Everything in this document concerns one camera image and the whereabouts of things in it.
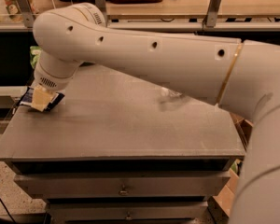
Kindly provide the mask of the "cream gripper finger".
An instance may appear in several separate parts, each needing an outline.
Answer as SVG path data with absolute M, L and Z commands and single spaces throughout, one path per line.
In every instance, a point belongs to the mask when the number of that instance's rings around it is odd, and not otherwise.
M 41 85 L 37 85 L 33 91 L 31 107 L 38 111 L 44 111 L 55 95 L 54 91 L 49 91 Z

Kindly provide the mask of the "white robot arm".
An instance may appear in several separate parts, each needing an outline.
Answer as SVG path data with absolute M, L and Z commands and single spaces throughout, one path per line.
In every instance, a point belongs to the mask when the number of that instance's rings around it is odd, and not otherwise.
M 251 120 L 229 224 L 280 224 L 280 46 L 110 29 L 89 3 L 41 13 L 33 34 L 42 48 L 35 80 L 48 90 L 98 63 Z

